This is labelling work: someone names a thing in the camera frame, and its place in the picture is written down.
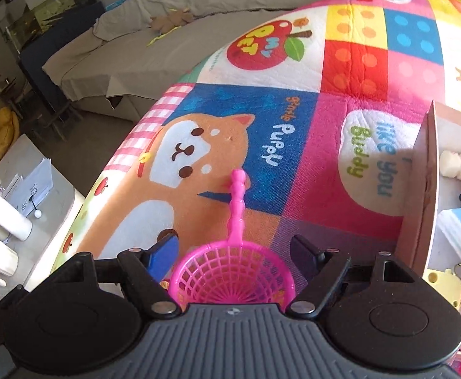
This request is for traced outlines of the pink plastic basket scoop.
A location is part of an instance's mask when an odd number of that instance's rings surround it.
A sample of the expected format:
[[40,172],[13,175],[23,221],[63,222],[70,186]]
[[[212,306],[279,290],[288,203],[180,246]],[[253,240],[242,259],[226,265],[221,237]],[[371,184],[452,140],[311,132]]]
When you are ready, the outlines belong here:
[[293,276],[273,251],[244,240],[246,173],[230,175],[227,238],[192,251],[175,266],[169,295],[189,304],[277,304],[282,310],[296,296]]

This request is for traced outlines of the pink cardboard box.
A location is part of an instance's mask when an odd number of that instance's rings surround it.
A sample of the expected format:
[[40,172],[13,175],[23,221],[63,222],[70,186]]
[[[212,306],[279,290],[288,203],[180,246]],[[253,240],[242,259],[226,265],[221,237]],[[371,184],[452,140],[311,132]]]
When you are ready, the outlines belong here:
[[[453,268],[461,259],[437,225],[442,210],[461,208],[461,181],[440,175],[440,154],[461,153],[461,112],[432,103],[413,148],[404,220],[395,254],[418,275]],[[461,369],[461,348],[455,357]]]

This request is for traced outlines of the white side table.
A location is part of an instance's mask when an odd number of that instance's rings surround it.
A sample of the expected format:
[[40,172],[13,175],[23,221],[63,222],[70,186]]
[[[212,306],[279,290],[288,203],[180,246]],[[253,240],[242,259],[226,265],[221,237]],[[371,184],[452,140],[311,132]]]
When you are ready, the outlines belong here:
[[0,300],[51,274],[84,198],[22,135],[0,161]]

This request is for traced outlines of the stack of papers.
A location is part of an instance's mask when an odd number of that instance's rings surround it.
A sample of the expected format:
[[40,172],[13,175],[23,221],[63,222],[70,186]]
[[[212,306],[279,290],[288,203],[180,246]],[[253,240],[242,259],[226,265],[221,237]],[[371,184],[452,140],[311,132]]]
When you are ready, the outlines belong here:
[[43,158],[27,176],[20,177],[5,199],[22,215],[28,216],[38,209],[52,188],[51,160]]

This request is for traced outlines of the colourful cartoon play mat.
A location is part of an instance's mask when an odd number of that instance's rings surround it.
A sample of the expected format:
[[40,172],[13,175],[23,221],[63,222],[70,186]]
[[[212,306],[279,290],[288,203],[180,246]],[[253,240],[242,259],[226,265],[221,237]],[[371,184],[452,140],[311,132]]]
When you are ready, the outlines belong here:
[[294,234],[357,261],[391,251],[432,102],[461,111],[461,0],[324,0],[247,26],[135,125],[55,265],[172,233],[180,255],[223,240],[234,169],[247,240],[280,256]]

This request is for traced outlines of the white cylinder bottle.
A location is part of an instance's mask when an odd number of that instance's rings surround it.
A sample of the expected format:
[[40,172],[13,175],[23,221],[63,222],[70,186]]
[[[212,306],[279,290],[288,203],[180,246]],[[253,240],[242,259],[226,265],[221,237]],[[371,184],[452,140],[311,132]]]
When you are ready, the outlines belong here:
[[18,240],[24,241],[30,236],[33,224],[7,200],[0,196],[0,227]]

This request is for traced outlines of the beige sofa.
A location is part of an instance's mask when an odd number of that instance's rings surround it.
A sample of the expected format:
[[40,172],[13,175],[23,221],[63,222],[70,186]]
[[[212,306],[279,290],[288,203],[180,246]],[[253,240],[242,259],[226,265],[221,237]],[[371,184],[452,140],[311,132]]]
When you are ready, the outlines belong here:
[[[320,0],[126,0],[105,12],[62,78],[81,110],[138,122],[167,88],[239,35]],[[188,9],[195,19],[159,35],[153,17]]]

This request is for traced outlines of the dark tv cabinet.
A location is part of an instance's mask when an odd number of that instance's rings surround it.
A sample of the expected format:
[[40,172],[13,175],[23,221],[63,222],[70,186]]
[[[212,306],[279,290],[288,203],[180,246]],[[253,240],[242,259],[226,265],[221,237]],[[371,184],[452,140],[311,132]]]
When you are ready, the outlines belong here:
[[101,2],[70,9],[21,49],[17,64],[50,114],[68,104],[62,78],[79,62],[80,46],[93,39],[89,30],[104,12]]

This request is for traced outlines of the brown plush on sofa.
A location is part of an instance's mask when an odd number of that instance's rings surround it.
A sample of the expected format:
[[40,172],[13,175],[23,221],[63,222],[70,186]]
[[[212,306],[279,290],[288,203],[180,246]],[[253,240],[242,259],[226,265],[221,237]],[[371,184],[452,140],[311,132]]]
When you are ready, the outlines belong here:
[[150,27],[159,35],[164,35],[175,28],[191,23],[195,17],[188,9],[174,9],[167,15],[152,18]]

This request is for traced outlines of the fish tank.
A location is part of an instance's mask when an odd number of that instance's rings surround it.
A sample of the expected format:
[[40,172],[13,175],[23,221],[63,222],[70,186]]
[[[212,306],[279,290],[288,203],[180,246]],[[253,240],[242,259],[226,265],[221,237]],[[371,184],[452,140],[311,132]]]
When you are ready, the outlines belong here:
[[97,0],[0,0],[0,33],[16,54],[64,17]]

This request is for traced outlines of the yellow bell keychain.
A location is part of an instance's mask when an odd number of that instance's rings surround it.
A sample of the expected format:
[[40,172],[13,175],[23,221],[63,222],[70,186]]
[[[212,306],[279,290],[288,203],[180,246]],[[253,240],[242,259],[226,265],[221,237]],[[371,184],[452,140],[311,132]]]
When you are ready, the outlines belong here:
[[445,270],[426,269],[423,279],[461,312],[461,263]]

